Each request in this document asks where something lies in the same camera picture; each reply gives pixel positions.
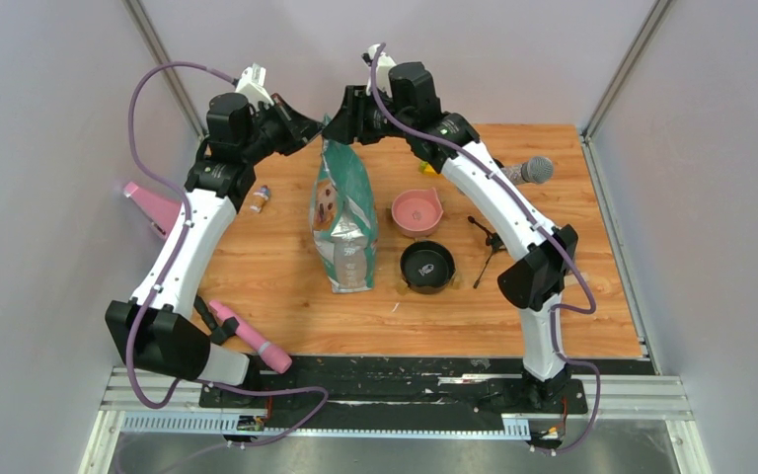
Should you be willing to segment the green dog food bag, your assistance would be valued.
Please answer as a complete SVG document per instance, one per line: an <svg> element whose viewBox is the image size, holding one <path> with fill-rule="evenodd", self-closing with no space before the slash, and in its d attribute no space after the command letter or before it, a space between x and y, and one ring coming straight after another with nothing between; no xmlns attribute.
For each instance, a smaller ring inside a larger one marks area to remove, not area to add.
<svg viewBox="0 0 758 474"><path fill-rule="evenodd" d="M378 218L367 170L350 146L324 138L309 212L313 242L334 293L375 286Z"/></svg>

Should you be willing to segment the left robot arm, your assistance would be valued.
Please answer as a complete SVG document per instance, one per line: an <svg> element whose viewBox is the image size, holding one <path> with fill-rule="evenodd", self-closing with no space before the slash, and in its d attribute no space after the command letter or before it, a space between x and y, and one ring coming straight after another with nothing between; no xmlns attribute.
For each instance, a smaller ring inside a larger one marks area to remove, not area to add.
<svg viewBox="0 0 758 474"><path fill-rule="evenodd" d="M105 320L121 359L133 368L189 381L225 384L240 408L255 406L263 382L250 360L214 344L191 321L193 303L216 245L254 187L255 166L291 155L323 124L278 95L253 104L240 93L214 97L206 114L210 153L194 162L183 204L158 259L126 301L110 303Z"/></svg>

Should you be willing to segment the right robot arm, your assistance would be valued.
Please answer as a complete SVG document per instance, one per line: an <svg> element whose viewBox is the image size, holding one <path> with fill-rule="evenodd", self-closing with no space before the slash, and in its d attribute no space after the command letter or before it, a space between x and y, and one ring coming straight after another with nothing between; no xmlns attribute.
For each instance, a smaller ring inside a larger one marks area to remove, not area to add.
<svg viewBox="0 0 758 474"><path fill-rule="evenodd" d="M576 272L578 237L537 210L496 165L480 135L459 114L442 110L432 75L420 62L395 63L365 55L370 77L349 86L341 108L325 127L325 138L343 144L406 140L416 158L458 188L501 238L513 260L497 279L517 308L524 336L524 369L533 376L524 398L549 412L564 398L556 377L567 359L561 348L559 310L567 274Z"/></svg>

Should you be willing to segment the pink pet bowl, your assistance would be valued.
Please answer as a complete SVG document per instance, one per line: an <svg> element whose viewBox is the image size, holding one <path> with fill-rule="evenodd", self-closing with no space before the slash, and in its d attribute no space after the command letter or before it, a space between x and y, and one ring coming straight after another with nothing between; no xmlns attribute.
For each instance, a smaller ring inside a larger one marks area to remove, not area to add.
<svg viewBox="0 0 758 474"><path fill-rule="evenodd" d="M412 238L433 234L443 213L436 188L402 192L391 204L391 215L397 228L403 235Z"/></svg>

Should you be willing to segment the black pet bowl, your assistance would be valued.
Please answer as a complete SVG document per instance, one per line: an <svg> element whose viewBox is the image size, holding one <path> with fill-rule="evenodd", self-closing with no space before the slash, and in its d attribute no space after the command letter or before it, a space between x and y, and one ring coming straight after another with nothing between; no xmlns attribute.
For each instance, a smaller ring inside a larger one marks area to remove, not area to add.
<svg viewBox="0 0 758 474"><path fill-rule="evenodd" d="M400 257L400 271L406 287L419 294L443 291L456 275L451 252L438 242L416 241Z"/></svg>

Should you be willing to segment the small colourful figurine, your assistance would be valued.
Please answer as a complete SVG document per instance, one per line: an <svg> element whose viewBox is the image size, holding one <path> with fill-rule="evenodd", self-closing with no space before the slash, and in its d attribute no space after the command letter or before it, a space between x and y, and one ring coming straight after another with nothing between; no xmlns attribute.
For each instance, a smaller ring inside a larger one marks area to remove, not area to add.
<svg viewBox="0 0 758 474"><path fill-rule="evenodd" d="M261 186L253 192L250 198L249 209L255 213L261 213L265 205L270 201L270 198L271 190L269 186Z"/></svg>

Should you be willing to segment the yellow green triangular toy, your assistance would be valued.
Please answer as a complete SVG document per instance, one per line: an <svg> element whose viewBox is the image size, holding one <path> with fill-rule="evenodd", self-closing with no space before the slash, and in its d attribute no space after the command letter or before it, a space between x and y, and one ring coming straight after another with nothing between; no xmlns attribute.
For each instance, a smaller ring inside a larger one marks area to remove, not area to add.
<svg viewBox="0 0 758 474"><path fill-rule="evenodd" d="M426 161L420 161L418 171L424 176L438 176L439 172Z"/></svg>

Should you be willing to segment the glitter silver microphone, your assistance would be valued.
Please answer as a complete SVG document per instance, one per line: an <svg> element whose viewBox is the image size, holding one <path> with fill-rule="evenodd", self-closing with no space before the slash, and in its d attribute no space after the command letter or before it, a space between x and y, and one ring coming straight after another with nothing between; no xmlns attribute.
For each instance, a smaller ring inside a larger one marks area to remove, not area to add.
<svg viewBox="0 0 758 474"><path fill-rule="evenodd" d="M514 186L525 184L542 185L554 176L554 163L545 156L533 156L528 161L500 169Z"/></svg>

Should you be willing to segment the black mounting rail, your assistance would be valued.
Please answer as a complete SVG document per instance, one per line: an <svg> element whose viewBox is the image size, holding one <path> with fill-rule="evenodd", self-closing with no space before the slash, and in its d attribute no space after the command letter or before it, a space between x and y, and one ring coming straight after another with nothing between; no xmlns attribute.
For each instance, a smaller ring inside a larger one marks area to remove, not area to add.
<svg viewBox="0 0 758 474"><path fill-rule="evenodd" d="M250 397L218 388L201 390L208 409L262 411L270 428L286 429L304 416L308 429L387 431L494 431L504 414L587 415L591 377L569 370L557 396L535 394L519 357L392 357L297 355L283 374L258 357L245 385Z"/></svg>

